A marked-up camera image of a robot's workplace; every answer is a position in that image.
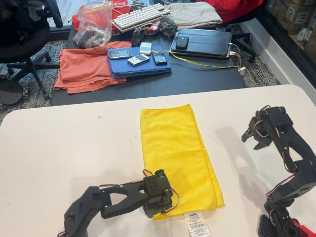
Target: black robotic arm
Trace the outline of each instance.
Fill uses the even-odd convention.
[[[287,179],[276,185],[266,194],[264,205],[269,219],[261,216],[259,236],[267,237],[302,237],[302,228],[297,220],[290,218],[286,210],[294,199],[305,194],[316,185],[316,156],[311,147],[293,128],[293,122],[284,107],[266,106],[252,117],[249,128],[241,137],[245,142],[254,137],[259,143],[255,150],[267,147],[274,142],[280,153],[285,169],[291,173]],[[295,150],[301,160],[293,161],[289,148]]]
[[[112,205],[110,194],[124,194],[127,197]],[[139,181],[104,189],[88,187],[65,213],[65,231],[59,237],[87,237],[86,230],[99,211],[102,218],[107,219],[143,206],[145,214],[152,218],[172,207],[172,196],[172,188],[162,169]]]

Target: plastic bag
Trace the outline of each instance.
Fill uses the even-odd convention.
[[[106,45],[112,36],[112,3],[94,1],[78,12],[79,27],[74,42],[83,48]]]

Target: cell phone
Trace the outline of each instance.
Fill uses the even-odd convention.
[[[108,51],[108,57],[110,59],[121,59],[121,58],[131,58],[133,57],[132,53],[129,50],[121,51]]]
[[[154,61],[156,65],[166,65],[167,60],[163,53],[153,53]]]
[[[132,66],[137,66],[137,65],[140,65],[142,63],[145,63],[145,62],[148,62],[150,60],[149,57],[147,57],[146,55],[144,54],[140,54],[140,55],[137,55],[135,57],[132,57],[132,58],[129,58],[127,60],[127,62],[132,65]]]
[[[152,52],[152,44],[151,43],[141,43],[139,48],[139,54],[150,55]]]
[[[177,49],[187,49],[189,43],[189,37],[179,36],[176,42]]]

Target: white table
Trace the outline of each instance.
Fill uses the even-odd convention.
[[[50,237],[88,186],[137,180],[143,169],[140,111],[190,103],[222,188],[225,207],[204,211],[214,237],[255,237],[265,193],[288,177],[274,145],[241,142],[255,111],[285,106],[316,152],[316,108],[293,85],[18,110],[0,127],[0,232]],[[316,232],[316,189],[295,200],[291,217]],[[189,237],[182,216],[153,221],[142,209],[104,220],[90,237]]]

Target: yellow microfiber towel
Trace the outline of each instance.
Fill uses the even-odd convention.
[[[177,208],[155,220],[224,206],[221,188],[189,104],[169,109],[143,109],[141,133],[145,168],[164,169],[178,193]],[[172,197],[173,206],[177,196]]]

